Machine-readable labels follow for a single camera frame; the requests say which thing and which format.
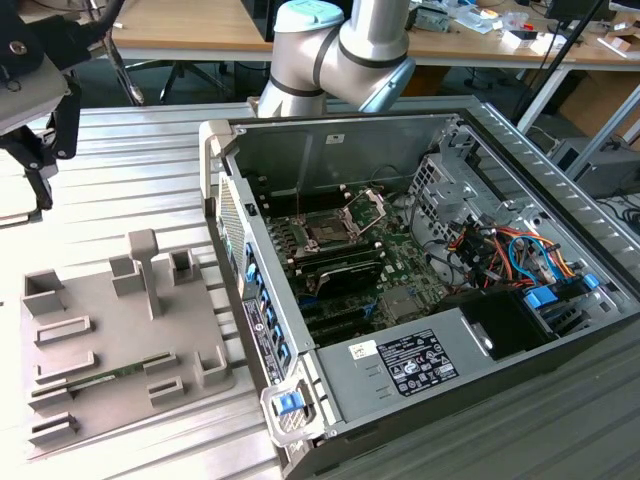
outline metal handle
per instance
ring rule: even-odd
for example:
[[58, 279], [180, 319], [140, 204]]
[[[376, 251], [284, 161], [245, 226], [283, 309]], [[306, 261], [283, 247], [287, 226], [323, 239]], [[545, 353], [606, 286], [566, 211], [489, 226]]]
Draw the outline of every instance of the metal handle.
[[[235, 134], [226, 120], [211, 120], [200, 124], [200, 190], [205, 200], [211, 198], [211, 174], [223, 171], [220, 158], [230, 150], [234, 139]], [[213, 159], [218, 161], [212, 168]]]
[[[319, 413], [312, 415], [305, 425], [288, 432], [285, 432], [280, 426], [280, 417], [278, 417], [273, 410], [273, 400], [280, 395], [293, 392], [299, 383], [299, 378], [295, 376], [289, 377], [277, 385], [265, 388], [260, 394], [260, 404], [262, 405], [264, 417], [267, 420], [269, 435], [273, 443], [281, 448], [298, 441], [318, 438], [325, 433], [324, 422]], [[296, 414], [299, 414], [299, 411], [287, 415]]]

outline wooden desk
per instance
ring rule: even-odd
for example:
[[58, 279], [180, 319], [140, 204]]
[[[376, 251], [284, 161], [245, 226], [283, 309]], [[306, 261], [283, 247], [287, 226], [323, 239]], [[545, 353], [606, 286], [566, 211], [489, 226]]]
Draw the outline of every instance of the wooden desk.
[[[548, 21], [513, 0], [496, 11], [525, 11], [538, 30]], [[26, 0], [27, 19], [50, 14]], [[269, 61], [272, 44], [266, 43], [253, 25], [240, 0], [128, 0], [114, 31], [124, 58], [169, 60]], [[571, 70], [640, 71], [640, 61], [629, 61], [597, 42], [587, 33], [586, 42], [575, 46], [565, 62], [519, 124], [527, 130]], [[451, 32], [409, 32], [409, 54], [418, 65], [538, 68], [541, 55], [529, 49], [512, 50], [501, 42], [498, 32], [485, 35], [452, 22]]]

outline motherboard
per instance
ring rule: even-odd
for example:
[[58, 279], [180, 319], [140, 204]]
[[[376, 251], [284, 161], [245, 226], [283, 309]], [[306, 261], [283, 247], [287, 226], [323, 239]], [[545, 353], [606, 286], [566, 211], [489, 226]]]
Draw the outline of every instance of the motherboard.
[[447, 288], [403, 209], [377, 191], [346, 206], [266, 219], [307, 327], [321, 346], [430, 314]]

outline sticker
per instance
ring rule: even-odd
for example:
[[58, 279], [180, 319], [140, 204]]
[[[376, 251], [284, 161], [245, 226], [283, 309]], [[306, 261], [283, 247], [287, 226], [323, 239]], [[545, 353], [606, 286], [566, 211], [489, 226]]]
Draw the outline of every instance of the sticker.
[[244, 307], [245, 316], [251, 327], [253, 341], [260, 353], [262, 368], [267, 372], [269, 383], [271, 385], [277, 385], [284, 378], [284, 375], [276, 360], [276, 355], [273, 352], [269, 331], [264, 327], [258, 302], [248, 300], [243, 302], [242, 306]]
[[344, 142], [344, 133], [327, 135], [327, 145], [335, 145], [337, 143], [342, 143], [342, 142]]
[[356, 343], [355, 345], [349, 345], [349, 351], [354, 360], [368, 357], [369, 355], [375, 355], [378, 353], [376, 350], [376, 341], [367, 340], [366, 342]]
[[405, 397], [458, 376], [433, 330], [379, 345], [378, 353], [398, 392]]

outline screw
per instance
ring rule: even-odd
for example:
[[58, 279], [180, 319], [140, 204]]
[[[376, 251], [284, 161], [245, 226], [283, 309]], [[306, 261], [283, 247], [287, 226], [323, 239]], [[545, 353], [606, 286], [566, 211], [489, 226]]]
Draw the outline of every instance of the screw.
[[27, 46], [18, 40], [11, 42], [9, 44], [9, 49], [16, 55], [26, 55], [27, 53]]

